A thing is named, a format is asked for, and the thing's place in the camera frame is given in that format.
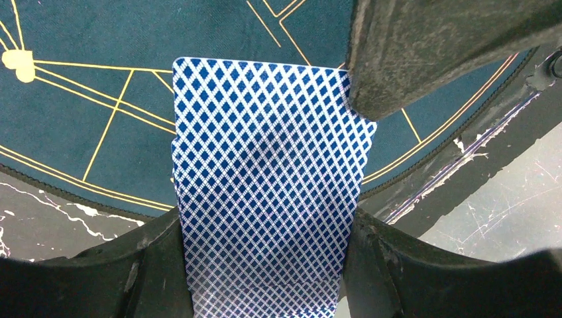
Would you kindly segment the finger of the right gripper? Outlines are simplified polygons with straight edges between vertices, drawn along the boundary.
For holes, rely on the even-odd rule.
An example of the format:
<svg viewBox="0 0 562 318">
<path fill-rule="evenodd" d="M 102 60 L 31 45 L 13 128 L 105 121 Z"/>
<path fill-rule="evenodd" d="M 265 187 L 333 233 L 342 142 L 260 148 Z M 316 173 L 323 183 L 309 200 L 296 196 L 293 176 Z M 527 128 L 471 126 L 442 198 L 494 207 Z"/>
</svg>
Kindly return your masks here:
<svg viewBox="0 0 562 318">
<path fill-rule="evenodd" d="M 560 37 L 560 1 L 355 1 L 351 107 L 383 119 L 467 72 Z"/>
</svg>

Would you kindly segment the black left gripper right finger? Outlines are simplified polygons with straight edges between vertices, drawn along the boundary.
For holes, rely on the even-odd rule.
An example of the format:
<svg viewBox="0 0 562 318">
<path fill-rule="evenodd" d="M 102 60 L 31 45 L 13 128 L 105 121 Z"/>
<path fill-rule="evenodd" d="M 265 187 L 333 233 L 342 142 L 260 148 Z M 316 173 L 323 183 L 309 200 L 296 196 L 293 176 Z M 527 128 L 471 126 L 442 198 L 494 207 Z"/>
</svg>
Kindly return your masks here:
<svg viewBox="0 0 562 318">
<path fill-rule="evenodd" d="M 560 317 L 561 250 L 488 262 L 355 212 L 344 285 L 351 317 Z"/>
</svg>

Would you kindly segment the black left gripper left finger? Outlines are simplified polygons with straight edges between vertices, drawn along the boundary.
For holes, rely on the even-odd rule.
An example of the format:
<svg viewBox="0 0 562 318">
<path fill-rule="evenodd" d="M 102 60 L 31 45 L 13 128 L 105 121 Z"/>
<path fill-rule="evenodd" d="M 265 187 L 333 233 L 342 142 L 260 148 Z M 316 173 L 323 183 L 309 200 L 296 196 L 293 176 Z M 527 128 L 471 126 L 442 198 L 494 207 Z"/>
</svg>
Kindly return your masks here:
<svg viewBox="0 0 562 318">
<path fill-rule="evenodd" d="M 177 209 L 72 258 L 1 260 L 2 317 L 193 317 Z"/>
</svg>

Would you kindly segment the blue playing card deck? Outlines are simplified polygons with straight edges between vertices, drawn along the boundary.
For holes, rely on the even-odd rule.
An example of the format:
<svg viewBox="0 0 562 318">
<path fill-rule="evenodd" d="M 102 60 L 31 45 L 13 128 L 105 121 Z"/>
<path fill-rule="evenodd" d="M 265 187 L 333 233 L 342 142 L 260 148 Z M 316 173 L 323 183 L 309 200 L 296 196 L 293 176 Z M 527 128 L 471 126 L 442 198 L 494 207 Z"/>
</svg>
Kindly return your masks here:
<svg viewBox="0 0 562 318">
<path fill-rule="evenodd" d="M 333 317 L 377 124 L 346 70 L 181 57 L 173 178 L 196 317 Z"/>
</svg>

